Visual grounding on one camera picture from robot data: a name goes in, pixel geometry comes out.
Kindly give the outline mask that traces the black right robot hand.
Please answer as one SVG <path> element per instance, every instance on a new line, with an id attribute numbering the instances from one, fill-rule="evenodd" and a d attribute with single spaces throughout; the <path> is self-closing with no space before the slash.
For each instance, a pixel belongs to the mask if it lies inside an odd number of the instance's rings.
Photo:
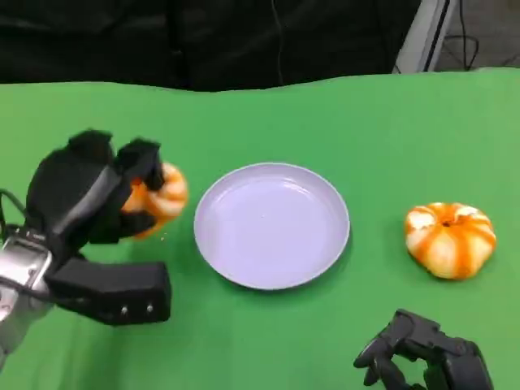
<path id="1" fill-rule="evenodd" d="M 410 384 L 395 356 L 411 362 L 423 360 L 425 384 Z M 440 325 L 407 310 L 395 312 L 388 325 L 358 354 L 353 362 L 366 369 L 363 384 L 382 382 L 386 389 L 492 390 L 494 385 L 478 345 L 460 337 L 450 337 Z"/>

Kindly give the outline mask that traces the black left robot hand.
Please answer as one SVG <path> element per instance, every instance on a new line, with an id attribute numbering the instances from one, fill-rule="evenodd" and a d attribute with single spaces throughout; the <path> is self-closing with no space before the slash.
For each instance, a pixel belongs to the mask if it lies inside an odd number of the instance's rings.
<path id="1" fill-rule="evenodd" d="M 76 134 L 40 162 L 29 184 L 26 224 L 45 237 L 59 264 L 88 243 L 114 244 L 158 222 L 123 207 L 134 180 L 153 190 L 163 185 L 159 143 L 137 138 L 115 152 L 111 138 L 93 129 Z"/>

